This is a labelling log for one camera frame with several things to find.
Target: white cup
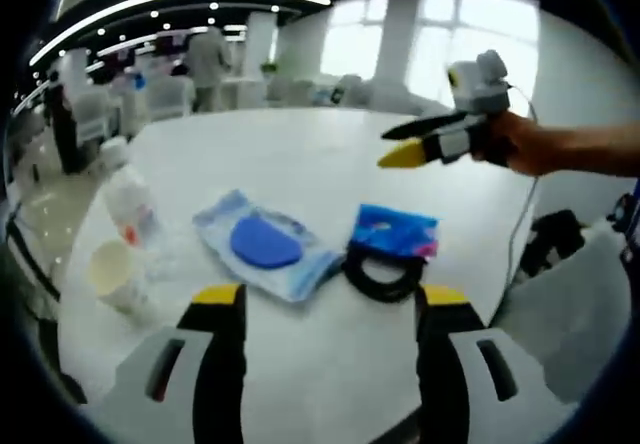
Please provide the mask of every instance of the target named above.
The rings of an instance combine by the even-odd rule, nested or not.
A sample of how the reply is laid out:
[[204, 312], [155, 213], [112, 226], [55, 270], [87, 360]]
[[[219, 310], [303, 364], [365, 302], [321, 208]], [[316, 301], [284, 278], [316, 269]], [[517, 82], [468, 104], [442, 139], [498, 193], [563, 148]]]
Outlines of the white cup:
[[137, 312], [147, 302], [142, 266], [123, 241], [102, 244], [91, 256], [88, 274], [98, 299], [122, 313]]

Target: white table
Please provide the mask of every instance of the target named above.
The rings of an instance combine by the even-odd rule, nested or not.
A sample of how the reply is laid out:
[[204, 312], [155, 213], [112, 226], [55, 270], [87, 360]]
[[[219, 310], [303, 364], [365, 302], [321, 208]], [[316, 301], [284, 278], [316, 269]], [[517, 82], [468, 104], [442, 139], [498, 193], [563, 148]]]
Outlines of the white table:
[[[463, 158], [417, 170], [381, 170], [394, 146], [380, 134], [406, 116], [346, 109], [235, 111], [163, 121], [132, 143], [163, 221], [197, 262], [180, 282], [155, 285], [163, 323], [190, 296], [229, 282], [196, 237], [191, 217], [231, 189], [305, 223], [344, 249], [358, 206], [381, 204], [441, 219], [440, 251], [423, 281], [463, 291], [488, 323], [505, 286], [510, 233], [532, 180]], [[516, 262], [531, 222], [516, 239]], [[116, 231], [97, 196], [70, 257], [60, 308], [62, 370], [90, 401], [113, 385], [116, 366], [157, 327], [140, 327], [96, 301], [86, 281], [91, 253]], [[249, 291], [247, 443], [369, 442], [420, 402], [412, 299], [380, 304], [339, 275], [294, 308]]]

